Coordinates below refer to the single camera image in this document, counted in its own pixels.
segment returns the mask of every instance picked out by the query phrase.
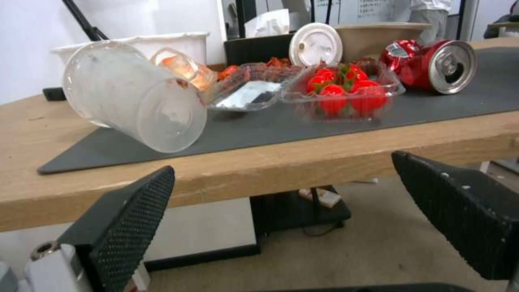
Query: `strawberry container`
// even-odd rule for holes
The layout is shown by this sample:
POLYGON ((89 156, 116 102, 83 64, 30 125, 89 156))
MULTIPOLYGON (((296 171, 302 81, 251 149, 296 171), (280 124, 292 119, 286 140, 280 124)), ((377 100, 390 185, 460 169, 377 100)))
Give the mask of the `strawberry container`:
MULTIPOLYGON (((390 110, 393 97, 404 93, 405 88, 396 74, 381 62, 362 60, 355 65, 378 85, 355 88, 353 92, 345 90, 344 93, 335 96, 308 93, 308 81, 315 75, 316 70, 323 67, 314 66, 306 69, 286 85, 281 101, 292 104, 297 115, 306 119, 341 121, 379 118, 390 110)), ((326 66, 326 68, 339 72, 339 67, 326 66)))
POLYGON ((243 64, 230 76, 204 92, 209 109, 257 111, 276 103, 283 88, 303 73, 303 67, 270 67, 265 63, 243 64))

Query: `soda can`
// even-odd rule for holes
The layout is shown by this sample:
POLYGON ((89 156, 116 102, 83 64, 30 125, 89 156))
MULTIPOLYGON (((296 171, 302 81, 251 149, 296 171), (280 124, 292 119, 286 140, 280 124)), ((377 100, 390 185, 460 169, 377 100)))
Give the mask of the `soda can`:
POLYGON ((429 46, 420 46, 414 40, 393 42, 380 60, 404 85, 441 94, 455 94, 465 88, 477 67, 476 54, 468 43, 448 39, 429 46))

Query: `plastic cup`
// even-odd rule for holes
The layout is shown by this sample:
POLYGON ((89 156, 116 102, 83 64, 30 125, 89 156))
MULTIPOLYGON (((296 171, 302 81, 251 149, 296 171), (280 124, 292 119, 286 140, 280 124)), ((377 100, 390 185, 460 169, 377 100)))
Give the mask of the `plastic cup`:
POLYGON ((159 152, 187 148, 206 125, 200 92, 129 45, 102 41, 84 46, 68 61, 62 83, 80 116, 159 152))

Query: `cup lid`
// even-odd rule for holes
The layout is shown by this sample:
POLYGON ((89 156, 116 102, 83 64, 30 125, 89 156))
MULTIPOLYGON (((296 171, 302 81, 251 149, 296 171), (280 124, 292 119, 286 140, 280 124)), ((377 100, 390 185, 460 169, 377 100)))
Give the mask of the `cup lid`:
POLYGON ((303 26, 290 41, 289 57, 293 65, 311 66, 321 61, 335 65, 342 56, 343 44, 339 34, 324 23, 303 26))

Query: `gray mat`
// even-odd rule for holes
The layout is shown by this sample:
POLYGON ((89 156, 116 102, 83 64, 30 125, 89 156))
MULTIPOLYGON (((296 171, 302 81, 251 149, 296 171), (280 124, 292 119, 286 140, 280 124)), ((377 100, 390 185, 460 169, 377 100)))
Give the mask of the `gray mat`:
POLYGON ((100 128, 38 172, 51 174, 519 110, 519 49, 483 49, 477 54, 477 74, 462 92, 439 96, 408 91, 395 98, 393 108, 380 120, 309 122, 283 103, 247 114, 210 111, 202 135, 184 151, 159 153, 117 131, 100 128))

